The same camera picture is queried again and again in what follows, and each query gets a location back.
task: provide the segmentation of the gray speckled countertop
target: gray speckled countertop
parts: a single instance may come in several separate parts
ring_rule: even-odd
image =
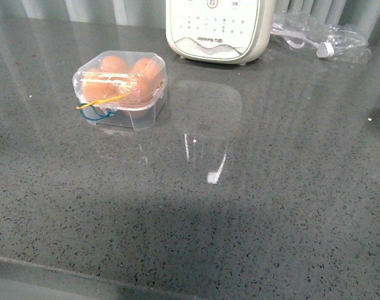
[[[154,127],[75,110],[73,74],[106,50],[165,60]],[[185,297],[380,299],[373,53],[271,43],[220,66],[179,59],[162,29],[0,18],[0,256]]]

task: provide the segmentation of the blue string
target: blue string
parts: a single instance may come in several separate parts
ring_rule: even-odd
[[[79,107],[84,106],[84,105],[86,105],[86,104],[87,104],[87,103],[81,103],[81,104],[79,105]],[[108,118],[109,116],[112,116],[113,114],[115,114],[114,111],[109,111],[109,112],[107,112],[107,114],[104,114],[104,115],[103,115],[103,114],[100,114],[99,112],[97,112],[96,108],[95,108],[93,105],[90,105],[90,107],[91,107],[92,110],[97,114],[97,116],[99,116],[98,119],[93,119],[92,117],[87,117],[87,116],[84,114],[83,109],[79,109],[79,112],[81,113],[81,115],[83,116],[83,118],[86,119],[86,120],[89,120],[89,121],[100,121],[100,120],[102,120],[102,119]]]

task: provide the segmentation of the plastic egg container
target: plastic egg container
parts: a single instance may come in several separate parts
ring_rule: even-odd
[[[106,51],[74,74],[77,109],[89,123],[145,129],[168,97],[165,62],[151,52]]]

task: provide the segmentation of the plastic bag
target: plastic bag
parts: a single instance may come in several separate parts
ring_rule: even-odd
[[[346,63],[367,63],[372,57],[368,41],[343,26],[330,26],[303,12],[275,14],[271,39],[308,56]]]

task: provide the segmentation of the brown egg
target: brown egg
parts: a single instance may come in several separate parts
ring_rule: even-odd
[[[131,72],[141,74],[147,77],[153,83],[159,84],[162,78],[161,71],[161,67],[155,60],[145,57],[137,61],[137,63],[133,66]]]
[[[83,75],[82,95],[90,101],[97,99],[108,99],[117,95],[116,90],[110,85],[103,83],[99,78],[102,73],[100,69],[91,69]]]
[[[116,55],[105,57],[100,64],[100,69],[109,73],[123,73],[130,72],[130,67],[126,62]]]
[[[148,101],[153,96],[150,81],[141,76],[137,76],[130,88],[128,99],[136,104]]]

